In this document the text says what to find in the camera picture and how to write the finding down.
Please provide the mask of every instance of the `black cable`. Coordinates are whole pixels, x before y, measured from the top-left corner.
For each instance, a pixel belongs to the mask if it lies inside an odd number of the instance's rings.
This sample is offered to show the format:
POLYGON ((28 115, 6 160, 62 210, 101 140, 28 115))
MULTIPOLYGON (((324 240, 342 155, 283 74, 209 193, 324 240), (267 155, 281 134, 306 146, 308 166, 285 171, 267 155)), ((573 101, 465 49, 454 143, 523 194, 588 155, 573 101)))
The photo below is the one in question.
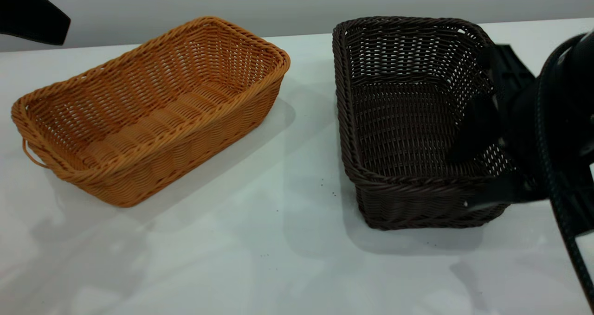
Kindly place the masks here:
POLYGON ((584 260, 581 257, 580 250, 577 247, 577 243, 575 242, 576 235, 574 235, 571 232, 571 228, 568 224, 568 213, 562 202, 562 192, 556 179, 556 174, 553 169, 551 156, 549 155, 547 133, 545 131, 545 111, 547 110, 548 106, 548 97, 551 96, 551 89, 549 85, 547 85, 548 82, 551 82, 549 80, 549 76, 551 76, 551 73, 554 70, 558 62, 558 59, 561 57, 561 55, 571 47, 575 46, 583 36, 584 34, 580 36, 575 36, 561 44, 559 47, 555 49, 555 51, 553 51, 553 53, 551 53, 551 55, 545 62, 545 65, 543 66, 543 70, 541 72, 538 91, 536 93, 535 128, 537 150, 539 158, 541 160, 541 167, 544 179, 549 190, 551 207, 553 213, 555 214, 556 222, 559 226, 559 231, 565 243, 567 252, 569 254, 569 258, 571 259, 573 268, 575 269, 577 277, 579 278, 579 281, 581 283, 581 288, 586 294, 588 304, 590 305, 590 310, 592 311, 592 313, 594 313, 594 285, 592 284, 592 279, 588 274, 588 269, 586 268, 584 260))

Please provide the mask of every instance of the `wicker basket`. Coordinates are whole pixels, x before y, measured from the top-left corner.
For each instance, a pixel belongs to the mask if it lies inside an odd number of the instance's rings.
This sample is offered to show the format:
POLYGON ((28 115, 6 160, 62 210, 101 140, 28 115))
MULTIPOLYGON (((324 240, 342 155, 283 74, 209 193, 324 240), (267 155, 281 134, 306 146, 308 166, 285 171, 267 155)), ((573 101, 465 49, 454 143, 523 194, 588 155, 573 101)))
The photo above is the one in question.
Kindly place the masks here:
POLYGON ((257 127, 289 63, 282 49, 204 17, 25 95, 13 121, 45 165, 36 163, 130 207, 257 127))
POLYGON ((490 93, 475 60, 489 44, 460 19, 369 17, 335 28, 342 159, 369 226, 480 226, 507 207, 463 205, 511 167, 497 146, 463 165, 445 157, 466 102, 490 93))

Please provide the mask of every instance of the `white wall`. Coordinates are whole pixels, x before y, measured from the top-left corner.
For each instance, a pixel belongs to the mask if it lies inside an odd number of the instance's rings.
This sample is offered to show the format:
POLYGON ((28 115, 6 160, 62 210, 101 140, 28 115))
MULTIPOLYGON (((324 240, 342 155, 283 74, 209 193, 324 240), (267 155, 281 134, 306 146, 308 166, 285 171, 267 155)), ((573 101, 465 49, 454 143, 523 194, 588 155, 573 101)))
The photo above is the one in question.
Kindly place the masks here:
MULTIPOLYGON (((72 19, 63 47, 140 44, 216 15, 260 36, 331 32, 367 15, 458 17, 486 23, 594 17, 594 0, 50 0, 72 19)), ((51 48, 0 35, 0 51, 51 48)))

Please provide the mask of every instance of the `table surface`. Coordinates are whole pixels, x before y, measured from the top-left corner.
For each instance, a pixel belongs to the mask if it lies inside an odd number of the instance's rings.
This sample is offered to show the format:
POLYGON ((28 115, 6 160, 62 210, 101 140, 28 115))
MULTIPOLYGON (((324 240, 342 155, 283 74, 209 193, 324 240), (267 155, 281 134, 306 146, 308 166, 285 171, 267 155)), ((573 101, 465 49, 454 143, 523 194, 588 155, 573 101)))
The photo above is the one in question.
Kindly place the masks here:
MULTIPOLYGON (((534 73, 594 19, 482 25, 534 73)), ((0 53, 0 304, 20 315, 585 314, 548 202, 481 228, 378 231, 339 159, 331 35, 291 56, 265 122, 131 209, 27 159, 21 95, 135 45, 0 53)))

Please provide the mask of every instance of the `basket handle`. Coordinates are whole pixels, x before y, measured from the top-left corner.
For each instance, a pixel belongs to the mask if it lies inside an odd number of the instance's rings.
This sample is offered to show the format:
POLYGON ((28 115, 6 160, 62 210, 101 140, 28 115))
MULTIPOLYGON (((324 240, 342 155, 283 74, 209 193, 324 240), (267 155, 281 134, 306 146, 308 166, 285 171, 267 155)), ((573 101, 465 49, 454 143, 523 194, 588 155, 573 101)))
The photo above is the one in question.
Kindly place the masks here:
POLYGON ((43 163, 41 163, 40 161, 37 161, 36 159, 34 159, 31 154, 29 154, 29 151, 27 150, 27 140, 23 139, 23 152, 25 152, 25 154, 27 155, 27 157, 36 165, 39 165, 39 167, 45 167, 46 169, 49 169, 49 167, 43 163))

